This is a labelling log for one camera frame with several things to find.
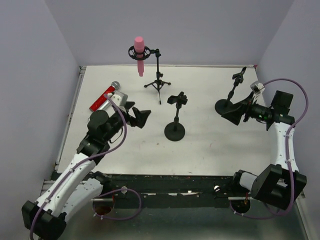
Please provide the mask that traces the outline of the black round-base stand front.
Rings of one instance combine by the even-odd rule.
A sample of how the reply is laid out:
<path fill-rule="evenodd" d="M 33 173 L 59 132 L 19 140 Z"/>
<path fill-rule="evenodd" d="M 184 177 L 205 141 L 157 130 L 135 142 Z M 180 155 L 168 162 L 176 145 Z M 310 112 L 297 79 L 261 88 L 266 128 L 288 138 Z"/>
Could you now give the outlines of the black round-base stand front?
<path fill-rule="evenodd" d="M 182 105 L 186 105 L 187 102 L 188 98 L 183 91 L 181 91 L 178 95 L 171 95 L 167 99 L 168 104 L 175 104 L 176 107 L 176 114 L 173 122 L 168 123 L 164 129 L 165 137 L 172 142 L 178 142 L 182 140 L 186 134 L 184 126 L 180 123 L 179 112 Z"/>

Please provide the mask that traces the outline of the black tripod shock-mount stand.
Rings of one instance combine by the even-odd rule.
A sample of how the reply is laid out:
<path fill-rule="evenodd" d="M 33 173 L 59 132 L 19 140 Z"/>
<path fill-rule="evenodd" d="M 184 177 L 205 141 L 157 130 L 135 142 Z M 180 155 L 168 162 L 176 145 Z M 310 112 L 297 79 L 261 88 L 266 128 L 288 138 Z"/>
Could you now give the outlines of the black tripod shock-mount stand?
<path fill-rule="evenodd" d="M 130 46 L 128 49 L 128 56 L 137 62 L 137 60 L 139 60 L 136 57 L 136 52 L 134 50 L 134 46 Z M 147 88 L 153 88 L 156 91 L 157 94 L 157 101 L 158 103 L 161 105 L 162 104 L 162 95 L 161 95 L 161 91 L 163 89 L 164 86 L 171 86 L 172 83 L 168 80 L 164 79 L 164 73 L 161 71 L 161 65 L 160 65 L 160 58 L 162 56 L 162 53 L 160 51 L 159 48 L 150 48 L 148 46 L 144 47 L 144 53 L 143 53 L 143 58 L 141 60 L 143 60 L 144 62 L 144 73 L 143 76 L 145 76 L 145 74 L 147 75 L 148 78 L 150 78 L 150 80 L 146 81 L 143 84 L 143 87 L 145 89 Z M 149 58 L 155 58 L 155 63 L 154 64 L 146 64 L 146 60 L 148 60 Z"/>

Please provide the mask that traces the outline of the pink microphone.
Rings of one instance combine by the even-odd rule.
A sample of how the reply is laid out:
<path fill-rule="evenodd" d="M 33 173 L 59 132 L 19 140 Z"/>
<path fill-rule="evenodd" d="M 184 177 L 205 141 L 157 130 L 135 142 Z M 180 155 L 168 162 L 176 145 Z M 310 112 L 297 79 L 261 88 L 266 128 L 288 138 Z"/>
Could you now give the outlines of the pink microphone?
<path fill-rule="evenodd" d="M 144 57 L 144 51 L 145 51 L 145 42 L 142 36 L 137 36 L 134 39 L 134 51 L 135 56 L 138 58 L 137 60 L 137 71 L 138 75 L 142 77 L 144 75 L 144 61 L 142 58 Z"/>

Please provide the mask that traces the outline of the silver microphone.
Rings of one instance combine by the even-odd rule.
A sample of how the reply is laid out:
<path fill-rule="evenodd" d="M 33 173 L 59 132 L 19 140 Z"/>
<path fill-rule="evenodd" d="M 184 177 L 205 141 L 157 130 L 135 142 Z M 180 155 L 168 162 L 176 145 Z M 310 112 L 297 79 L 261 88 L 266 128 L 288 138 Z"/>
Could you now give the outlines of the silver microphone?
<path fill-rule="evenodd" d="M 109 107 L 111 107 L 112 104 L 110 103 L 110 101 L 107 99 L 104 103 L 101 104 L 101 106 L 98 108 L 98 110 L 102 110 L 102 111 L 107 111 L 107 109 Z"/>

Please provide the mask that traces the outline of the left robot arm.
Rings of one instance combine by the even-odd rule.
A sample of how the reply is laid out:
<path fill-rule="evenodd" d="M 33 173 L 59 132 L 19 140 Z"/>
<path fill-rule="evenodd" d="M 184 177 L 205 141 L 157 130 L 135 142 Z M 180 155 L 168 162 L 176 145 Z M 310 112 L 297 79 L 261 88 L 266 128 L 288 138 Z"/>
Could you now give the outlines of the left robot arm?
<path fill-rule="evenodd" d="M 26 201 L 21 208 L 24 226 L 29 238 L 57 240 L 69 220 L 91 199 L 100 195 L 104 184 L 96 178 L 84 178 L 105 155 L 117 150 L 123 143 L 110 148 L 112 137 L 120 130 L 126 136 L 128 126 L 143 128 L 151 110 L 138 110 L 130 101 L 123 107 L 111 104 L 112 115 L 97 110 L 89 117 L 87 133 L 80 142 L 72 160 L 57 180 L 37 200 Z"/>

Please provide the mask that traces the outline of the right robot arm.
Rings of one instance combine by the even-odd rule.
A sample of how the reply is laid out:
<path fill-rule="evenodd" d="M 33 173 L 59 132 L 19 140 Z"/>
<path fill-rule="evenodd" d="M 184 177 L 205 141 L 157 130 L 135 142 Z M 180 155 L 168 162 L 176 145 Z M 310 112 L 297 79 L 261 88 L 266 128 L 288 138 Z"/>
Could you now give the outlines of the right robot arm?
<path fill-rule="evenodd" d="M 258 104 L 253 92 L 237 103 L 221 99 L 215 104 L 217 113 L 235 125 L 250 118 L 266 124 L 271 149 L 269 166 L 258 176 L 240 170 L 234 175 L 235 182 L 252 198 L 281 210 L 286 210 L 307 184 L 295 161 L 295 119 L 289 115 L 292 100 L 291 93 L 278 90 L 269 107 Z"/>

